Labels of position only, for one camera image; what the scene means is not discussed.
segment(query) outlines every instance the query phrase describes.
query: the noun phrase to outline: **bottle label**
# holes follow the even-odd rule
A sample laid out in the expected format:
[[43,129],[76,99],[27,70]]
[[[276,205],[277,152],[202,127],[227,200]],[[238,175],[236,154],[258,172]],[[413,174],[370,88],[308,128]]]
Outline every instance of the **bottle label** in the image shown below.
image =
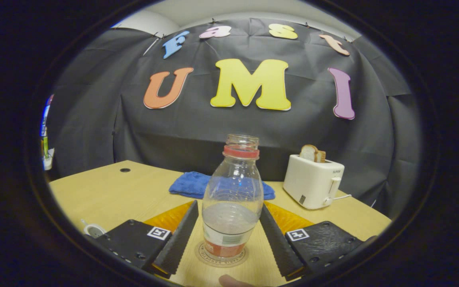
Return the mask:
[[244,249],[253,229],[240,234],[225,234],[203,223],[205,247],[214,256],[233,257]]

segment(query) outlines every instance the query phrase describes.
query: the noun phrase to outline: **wooden table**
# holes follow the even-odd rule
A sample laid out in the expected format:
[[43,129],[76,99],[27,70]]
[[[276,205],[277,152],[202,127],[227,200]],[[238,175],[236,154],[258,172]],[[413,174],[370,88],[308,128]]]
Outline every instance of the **wooden table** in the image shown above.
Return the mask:
[[[121,172],[128,168],[131,171]],[[178,171],[159,169],[132,161],[122,161],[98,169],[61,178],[50,183],[53,194],[66,216],[82,232],[87,223],[99,224],[107,231],[125,220],[145,221],[180,204],[193,200],[172,195],[169,187],[181,175]],[[390,219],[359,200],[347,197],[335,200],[329,207],[308,210],[297,204],[282,188],[282,182],[267,182],[276,198],[269,202],[292,211],[314,223],[329,220],[360,240],[378,235]],[[337,197],[344,196],[337,191]],[[258,286],[278,286],[286,283],[279,274],[272,249],[261,224],[258,223],[246,247],[247,260],[235,267],[218,268],[202,263],[195,255],[195,246],[203,240],[201,207],[199,218],[171,281],[181,285],[217,286],[218,278],[229,274],[237,280]]]

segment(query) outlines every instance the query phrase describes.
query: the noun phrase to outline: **clear plastic bottle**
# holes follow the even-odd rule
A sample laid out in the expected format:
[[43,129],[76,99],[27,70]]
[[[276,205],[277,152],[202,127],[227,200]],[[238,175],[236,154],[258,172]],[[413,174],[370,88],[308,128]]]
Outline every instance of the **clear plastic bottle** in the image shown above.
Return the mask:
[[256,167],[258,143],[253,136],[228,135],[224,161],[204,192],[204,244],[215,260],[238,256],[260,218],[263,184]]

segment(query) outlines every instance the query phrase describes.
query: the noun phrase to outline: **foam letter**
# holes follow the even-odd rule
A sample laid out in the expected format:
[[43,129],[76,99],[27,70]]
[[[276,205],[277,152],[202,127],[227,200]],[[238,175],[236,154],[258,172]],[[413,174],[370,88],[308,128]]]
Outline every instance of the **foam letter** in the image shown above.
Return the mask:
[[166,48],[166,54],[164,54],[164,59],[171,56],[182,47],[182,45],[180,44],[185,42],[184,36],[186,34],[189,34],[189,31],[183,31],[182,33],[176,35],[174,38],[162,45],[162,47]]
[[334,115],[339,118],[353,120],[355,118],[355,112],[352,109],[352,101],[350,98],[350,76],[344,71],[334,68],[329,68],[328,71],[334,77],[335,82],[337,104],[333,109]]
[[270,28],[270,35],[273,35],[274,37],[279,37],[279,38],[285,38],[285,39],[297,39],[297,33],[295,33],[294,29],[290,26],[287,25],[282,25],[282,24],[270,24],[268,26]]
[[165,108],[177,100],[182,88],[184,87],[185,78],[187,77],[188,73],[194,71],[193,68],[181,68],[174,72],[177,76],[171,90],[166,96],[159,96],[159,88],[162,85],[162,81],[164,78],[169,76],[168,71],[155,73],[150,77],[150,84],[148,85],[148,89],[146,89],[146,93],[143,97],[143,103],[148,109],[162,109]]
[[349,56],[350,55],[349,51],[346,51],[345,49],[343,49],[341,47],[341,45],[342,45],[341,42],[339,42],[338,40],[335,40],[331,36],[329,36],[329,35],[320,35],[320,38],[324,38],[327,41],[328,45],[332,49],[336,50],[338,53],[343,54],[345,56]]
[[235,98],[231,96],[231,85],[235,87],[238,98],[248,106],[256,92],[262,87],[256,105],[262,109],[286,111],[291,108],[286,98],[284,71],[288,63],[281,60],[264,60],[251,75],[242,61],[238,59],[220,60],[215,63],[221,69],[217,94],[210,100],[213,107],[233,107]]
[[209,29],[206,29],[206,31],[199,35],[199,38],[206,39],[206,38],[220,38],[227,36],[231,34],[229,31],[231,30],[230,26],[217,26],[217,27],[211,27]]

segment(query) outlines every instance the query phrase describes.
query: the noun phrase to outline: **finger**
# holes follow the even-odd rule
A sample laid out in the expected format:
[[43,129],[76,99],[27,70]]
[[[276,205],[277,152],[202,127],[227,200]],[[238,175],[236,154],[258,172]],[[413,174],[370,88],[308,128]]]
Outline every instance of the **finger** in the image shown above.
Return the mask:
[[219,277],[219,284],[222,285],[222,287],[255,287],[249,283],[238,281],[228,274]]

